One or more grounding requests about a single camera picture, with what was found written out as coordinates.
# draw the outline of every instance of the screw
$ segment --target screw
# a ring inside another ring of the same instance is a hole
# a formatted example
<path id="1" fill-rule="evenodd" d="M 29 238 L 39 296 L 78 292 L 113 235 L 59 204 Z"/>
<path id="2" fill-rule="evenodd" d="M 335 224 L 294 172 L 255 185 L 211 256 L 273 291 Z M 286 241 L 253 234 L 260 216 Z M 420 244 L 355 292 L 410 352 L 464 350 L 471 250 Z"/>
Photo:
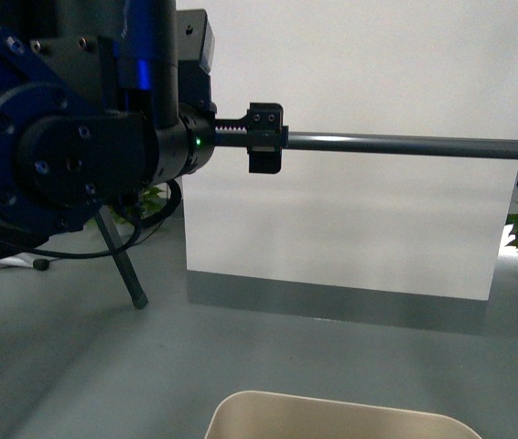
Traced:
<path id="1" fill-rule="evenodd" d="M 78 38 L 78 47 L 81 50 L 88 50 L 88 40 L 85 37 Z"/>
<path id="2" fill-rule="evenodd" d="M 35 53 L 41 53 L 41 43 L 35 40 L 33 43 L 31 43 L 31 50 L 33 50 Z"/>
<path id="3" fill-rule="evenodd" d="M 0 192 L 0 203 L 3 206 L 13 206 L 17 202 L 17 197 L 12 189 L 5 189 Z"/>
<path id="4" fill-rule="evenodd" d="M 66 169 L 70 172 L 79 172 L 82 168 L 82 161 L 78 157 L 68 157 L 66 159 Z"/>
<path id="5" fill-rule="evenodd" d="M 95 195 L 96 194 L 96 186 L 93 183 L 86 183 L 84 185 L 84 189 L 86 189 L 86 193 L 88 195 Z"/>
<path id="6" fill-rule="evenodd" d="M 12 134 L 15 132 L 15 126 L 11 118 L 4 112 L 0 112 L 0 132 L 2 134 Z"/>
<path id="7" fill-rule="evenodd" d="M 60 215 L 55 222 L 56 229 L 64 230 L 68 227 L 68 220 L 63 215 Z"/>
<path id="8" fill-rule="evenodd" d="M 15 55 L 20 56 L 25 53 L 25 46 L 16 37 L 7 37 L 5 39 L 5 44 L 9 48 L 9 50 L 11 50 L 11 52 Z"/>
<path id="9" fill-rule="evenodd" d="M 91 130 L 89 130 L 88 126 L 86 126 L 86 125 L 80 125 L 78 127 L 78 134 L 84 140 L 90 139 L 92 137 Z"/>
<path id="10" fill-rule="evenodd" d="M 66 98 L 66 93 L 64 90 L 56 89 L 51 95 L 54 103 L 61 108 L 62 110 L 68 106 L 68 99 Z"/>
<path id="11" fill-rule="evenodd" d="M 49 174 L 49 165 L 48 162 L 46 162 L 45 160 L 38 160 L 34 164 L 34 168 L 36 169 L 36 172 L 41 176 L 46 176 L 47 174 Z"/>

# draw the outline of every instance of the rubber foot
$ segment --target rubber foot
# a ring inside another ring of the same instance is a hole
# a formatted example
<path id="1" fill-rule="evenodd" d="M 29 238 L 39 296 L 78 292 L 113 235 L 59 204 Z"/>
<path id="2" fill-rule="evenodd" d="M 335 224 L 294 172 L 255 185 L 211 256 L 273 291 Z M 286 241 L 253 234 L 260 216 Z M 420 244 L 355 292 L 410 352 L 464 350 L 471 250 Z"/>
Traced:
<path id="1" fill-rule="evenodd" d="M 147 306 L 149 303 L 149 299 L 147 299 L 147 296 L 145 293 L 141 294 L 141 297 L 133 301 L 133 306 L 135 309 L 143 309 Z"/>
<path id="2" fill-rule="evenodd" d="M 33 261 L 33 268 L 39 272 L 45 272 L 49 268 L 49 261 L 47 259 L 36 259 Z"/>

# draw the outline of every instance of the white wall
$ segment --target white wall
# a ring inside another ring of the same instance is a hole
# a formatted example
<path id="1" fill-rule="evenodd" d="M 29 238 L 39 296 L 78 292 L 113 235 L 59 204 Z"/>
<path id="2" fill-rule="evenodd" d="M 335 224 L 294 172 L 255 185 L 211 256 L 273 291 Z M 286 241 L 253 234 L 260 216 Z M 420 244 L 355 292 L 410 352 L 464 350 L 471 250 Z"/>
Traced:
<path id="1" fill-rule="evenodd" d="M 292 131 L 518 138 L 518 1 L 186 1 L 220 117 Z M 184 178 L 190 270 L 486 299 L 517 162 L 218 148 Z"/>

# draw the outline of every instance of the black wire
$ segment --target black wire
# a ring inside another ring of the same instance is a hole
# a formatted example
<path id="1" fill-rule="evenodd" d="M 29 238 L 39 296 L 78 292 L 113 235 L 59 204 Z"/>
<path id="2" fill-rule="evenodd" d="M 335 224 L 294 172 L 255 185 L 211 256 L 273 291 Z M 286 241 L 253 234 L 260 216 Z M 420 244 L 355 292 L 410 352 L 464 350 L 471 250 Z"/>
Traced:
<path id="1" fill-rule="evenodd" d="M 141 224 L 145 229 L 163 223 L 163 221 L 176 211 L 179 203 L 182 201 L 182 191 L 179 188 L 178 182 L 176 180 L 169 180 L 166 184 L 169 188 L 169 200 L 159 212 L 141 219 Z"/>
<path id="2" fill-rule="evenodd" d="M 129 241 L 127 241 L 121 247 L 118 247 L 114 250 L 105 251 L 105 252 L 96 252 L 96 253 L 52 252 L 49 250 L 39 250 L 39 249 L 33 249 L 33 248 L 17 245 L 12 242 L 3 241 L 1 239 L 0 239 L 0 245 L 2 245 L 3 247 L 6 247 L 7 249 L 15 250 L 20 253 L 36 254 L 38 256 L 47 256 L 49 258 L 77 259 L 77 260 L 78 259 L 85 260 L 85 259 L 104 258 L 107 256 L 114 256 L 115 254 L 124 252 L 135 245 L 135 243 L 139 239 L 139 236 L 141 235 L 141 224 L 140 224 L 140 222 L 138 222 L 134 219 L 130 219 L 130 222 L 135 229 L 133 230 L 133 234 L 131 235 L 131 238 L 129 238 Z"/>
<path id="3" fill-rule="evenodd" d="M 126 215 L 126 211 L 123 208 L 123 214 L 126 216 L 126 219 L 133 225 L 135 228 L 131 238 L 121 247 L 116 248 L 114 250 L 104 251 L 104 252 L 95 252 L 95 253 L 66 253 L 66 252 L 53 252 L 49 250 L 39 250 L 30 247 L 25 247 L 21 245 L 14 244 L 12 242 L 6 242 L 0 239 L 0 245 L 6 247 L 10 250 L 14 250 L 20 253 L 29 253 L 36 254 L 37 256 L 46 256 L 49 258 L 55 258 L 53 261 L 58 261 L 61 259 L 74 259 L 74 260 L 86 260 L 86 259 L 96 259 L 96 258 L 104 258 L 108 256 L 114 256 L 115 254 L 124 252 L 131 247 L 135 247 L 136 245 L 142 244 L 147 241 L 149 238 L 153 236 L 153 234 L 159 230 L 161 225 L 166 221 L 166 219 L 176 211 L 179 204 L 182 200 L 182 193 L 179 187 L 178 182 L 176 180 L 169 180 L 167 182 L 167 187 L 170 189 L 170 198 L 167 201 L 166 206 L 162 208 L 159 212 L 151 215 L 150 217 L 137 220 L 135 218 L 129 218 Z M 145 236 L 141 241 L 137 241 L 142 231 L 142 224 L 147 229 L 156 226 L 147 236 Z"/>

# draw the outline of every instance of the tripod leg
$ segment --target tripod leg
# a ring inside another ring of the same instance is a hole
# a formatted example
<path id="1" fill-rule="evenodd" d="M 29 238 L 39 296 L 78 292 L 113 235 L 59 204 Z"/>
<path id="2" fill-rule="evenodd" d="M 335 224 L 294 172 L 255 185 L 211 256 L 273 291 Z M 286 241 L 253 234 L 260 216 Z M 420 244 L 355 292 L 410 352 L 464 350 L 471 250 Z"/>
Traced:
<path id="1" fill-rule="evenodd" d="M 109 209 L 106 206 L 103 206 L 95 218 L 109 250 L 121 247 L 123 242 L 121 241 L 119 232 L 114 226 L 113 216 Z M 116 253 L 113 258 L 114 263 L 116 263 L 116 268 L 119 269 L 119 273 L 123 277 L 124 284 L 126 285 L 127 290 L 129 290 L 134 307 L 137 309 L 144 308 L 148 303 L 147 296 L 139 283 L 139 279 L 137 279 L 137 274 L 131 264 L 129 255 L 127 252 L 120 252 Z"/>

